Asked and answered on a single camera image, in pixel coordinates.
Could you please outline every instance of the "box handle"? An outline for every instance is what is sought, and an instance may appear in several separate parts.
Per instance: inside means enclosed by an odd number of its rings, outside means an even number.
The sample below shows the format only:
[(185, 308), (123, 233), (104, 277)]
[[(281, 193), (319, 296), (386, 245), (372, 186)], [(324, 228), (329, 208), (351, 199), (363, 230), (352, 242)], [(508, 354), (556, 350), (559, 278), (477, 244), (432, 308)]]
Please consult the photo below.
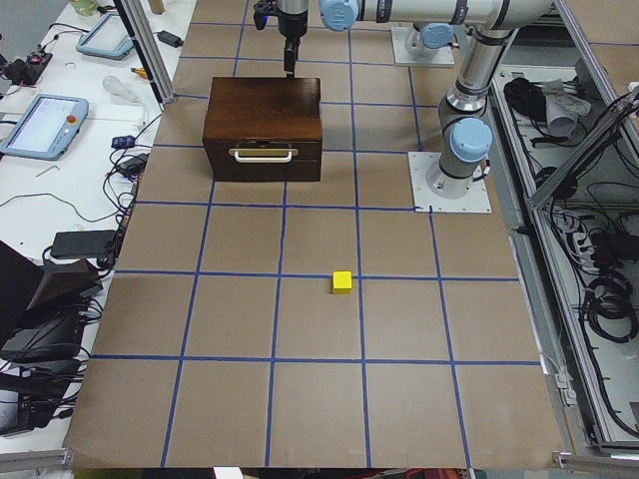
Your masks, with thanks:
[(298, 154), (299, 151), (295, 148), (229, 149), (229, 155), (232, 155), (238, 163), (289, 163)]

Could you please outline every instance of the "table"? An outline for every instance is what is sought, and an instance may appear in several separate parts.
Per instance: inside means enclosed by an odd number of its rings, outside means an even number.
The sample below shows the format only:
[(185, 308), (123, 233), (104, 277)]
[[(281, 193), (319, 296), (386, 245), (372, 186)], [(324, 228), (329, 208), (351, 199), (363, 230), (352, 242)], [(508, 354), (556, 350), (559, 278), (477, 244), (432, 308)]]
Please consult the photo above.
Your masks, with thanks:
[[(250, 6), (195, 8), (65, 441), (75, 466), (550, 465), (561, 439), (492, 186), (491, 215), (412, 207), (405, 152), (441, 149), (455, 73), (396, 68), (389, 25), (336, 34), (312, 10), (298, 75), (321, 79), (322, 181), (216, 183), (211, 77), (283, 74), (284, 39)], [(350, 295), (329, 294), (337, 269)]]
[[(186, 35), (194, 0), (167, 1), (167, 12), (162, 16), (149, 14), (154, 31), (166, 29), (177, 35)], [(58, 22), (91, 28), (98, 15), (80, 17), (71, 6), (67, 6)], [(65, 27), (53, 27), (43, 39), (43, 44)], [(47, 51), (54, 54), (36, 88), (15, 87), (15, 92), (0, 101), (0, 114), (5, 119), (17, 119), (37, 93), (84, 97), (90, 102), (88, 119), (69, 151), (55, 163), (29, 159), (5, 157), (0, 162), (0, 204), (14, 195), (52, 193), (76, 205), (84, 217), (100, 218), (112, 212), (113, 206), (102, 193), (104, 175), (111, 169), (109, 155), (111, 138), (122, 135), (137, 135), (145, 121), (153, 119), (160, 110), (148, 82), (130, 72), (139, 67), (138, 56), (133, 51), (122, 61), (92, 58), (80, 55), (75, 50), (77, 35), (63, 34)], [(169, 73), (173, 76), (179, 50), (160, 44), (160, 50)], [(106, 75), (115, 75), (140, 98), (137, 105), (124, 102), (108, 94), (102, 87)], [(0, 136), (8, 133), (6, 125), (0, 126)], [(157, 132), (157, 123), (141, 137), (141, 142), (152, 144)], [(114, 177), (116, 191), (131, 188), (131, 183)], [(98, 230), (115, 227), (115, 219), (108, 218), (97, 223), (88, 223), (66, 205), (51, 198), (16, 200), (0, 208), (0, 240), (5, 241), (20, 253), (40, 258), (42, 250), (53, 241), (56, 232), (74, 230)], [(99, 296), (106, 298), (110, 280), (105, 281), (105, 291)], [(85, 329), (83, 346), (91, 349), (97, 326)], [(69, 427), (69, 419), (55, 420), (46, 429), (36, 429), (13, 437), (0, 437), (0, 451), (22, 452), (27, 450), (52, 450), (62, 446)]]

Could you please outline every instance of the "metal mounting plate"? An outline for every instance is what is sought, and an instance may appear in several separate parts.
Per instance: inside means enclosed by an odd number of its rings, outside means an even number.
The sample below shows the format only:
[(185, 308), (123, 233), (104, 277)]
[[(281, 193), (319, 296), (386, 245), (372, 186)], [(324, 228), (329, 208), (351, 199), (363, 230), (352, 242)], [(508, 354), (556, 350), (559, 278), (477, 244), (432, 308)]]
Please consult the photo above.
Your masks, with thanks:
[[(492, 213), (490, 199), (483, 180), (473, 183), (466, 196), (459, 200), (442, 198), (428, 187), (426, 173), (433, 163), (439, 161), (440, 156), (441, 153), (408, 153), (415, 211), (419, 213)], [(477, 167), (475, 175), (481, 175), (480, 167)]]
[(395, 55), (395, 65), (405, 67), (431, 67), (431, 68), (452, 68), (455, 59), (452, 56), (450, 47), (443, 47), (432, 50), (431, 55), (413, 56), (406, 50), (406, 38), (412, 31), (412, 27), (392, 27), (392, 51)]

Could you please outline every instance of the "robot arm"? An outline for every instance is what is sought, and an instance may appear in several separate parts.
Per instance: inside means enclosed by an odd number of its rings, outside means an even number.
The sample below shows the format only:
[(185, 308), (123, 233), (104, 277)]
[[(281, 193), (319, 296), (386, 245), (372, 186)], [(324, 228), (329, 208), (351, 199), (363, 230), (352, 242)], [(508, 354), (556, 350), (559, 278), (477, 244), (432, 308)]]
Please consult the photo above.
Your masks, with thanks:
[[(468, 24), (475, 29), (455, 84), (439, 105), (444, 151), (427, 182), (438, 195), (461, 198), (470, 188), (475, 167), (487, 158), (490, 129), (479, 118), (490, 82), (507, 51), (513, 31), (547, 12), (552, 0), (319, 0), (323, 23), (331, 30), (355, 21)], [(286, 37), (285, 71), (295, 76), (300, 38), (308, 27), (309, 0), (260, 0), (258, 29), (268, 16), (278, 17)]]
[(269, 17), (278, 18), (278, 29), (286, 38), (284, 71), (288, 78), (294, 78), (301, 37), (306, 34), (309, 25), (309, 0), (259, 0), (254, 12), (258, 30), (264, 30)]
[(357, 20), (475, 25), (468, 54), (447, 95), (455, 110), (469, 113), (483, 108), (512, 31), (539, 18), (551, 4), (551, 0), (319, 0), (319, 10), (324, 24), (335, 31)]

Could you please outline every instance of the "tablet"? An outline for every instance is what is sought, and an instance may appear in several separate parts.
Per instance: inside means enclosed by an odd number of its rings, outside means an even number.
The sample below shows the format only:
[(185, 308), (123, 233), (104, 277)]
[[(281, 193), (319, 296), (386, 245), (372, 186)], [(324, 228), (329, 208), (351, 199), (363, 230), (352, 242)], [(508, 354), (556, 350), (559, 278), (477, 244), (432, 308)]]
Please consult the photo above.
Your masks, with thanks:
[(38, 95), (9, 136), (0, 153), (37, 160), (58, 160), (87, 118), (84, 98)]
[(120, 60), (133, 48), (124, 23), (117, 12), (100, 17), (93, 29), (80, 37), (76, 50), (85, 55)]

